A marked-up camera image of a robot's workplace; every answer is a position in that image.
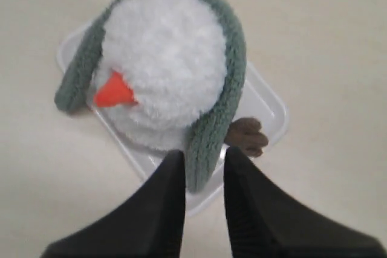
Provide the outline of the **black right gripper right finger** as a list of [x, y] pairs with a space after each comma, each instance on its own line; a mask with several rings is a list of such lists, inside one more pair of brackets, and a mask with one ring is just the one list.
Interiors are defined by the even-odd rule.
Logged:
[[224, 206], [233, 257], [386, 257], [376, 238], [295, 200], [237, 147], [224, 159]]

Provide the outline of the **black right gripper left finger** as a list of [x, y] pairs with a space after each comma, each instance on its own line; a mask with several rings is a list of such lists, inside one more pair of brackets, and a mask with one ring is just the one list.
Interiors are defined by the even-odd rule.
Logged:
[[49, 244], [42, 257], [179, 257], [184, 219], [184, 155], [173, 150], [122, 205]]

